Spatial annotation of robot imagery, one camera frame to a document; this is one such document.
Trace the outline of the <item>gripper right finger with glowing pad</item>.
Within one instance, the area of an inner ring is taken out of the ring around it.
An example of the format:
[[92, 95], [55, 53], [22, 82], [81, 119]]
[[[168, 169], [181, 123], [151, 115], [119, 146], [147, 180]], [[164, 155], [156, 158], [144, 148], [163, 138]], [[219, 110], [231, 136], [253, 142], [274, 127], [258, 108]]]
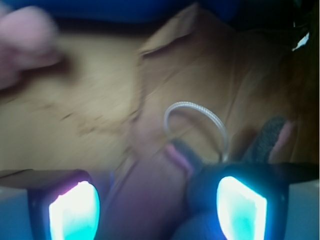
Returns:
[[318, 240], [319, 165], [233, 164], [218, 183], [216, 210], [228, 240]]

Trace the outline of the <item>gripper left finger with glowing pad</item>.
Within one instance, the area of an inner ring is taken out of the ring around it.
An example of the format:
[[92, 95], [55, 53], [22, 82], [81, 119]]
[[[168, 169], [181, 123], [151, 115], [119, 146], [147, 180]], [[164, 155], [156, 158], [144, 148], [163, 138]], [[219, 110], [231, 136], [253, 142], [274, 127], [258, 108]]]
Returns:
[[93, 240], [99, 220], [99, 194], [85, 170], [0, 172], [2, 240]]

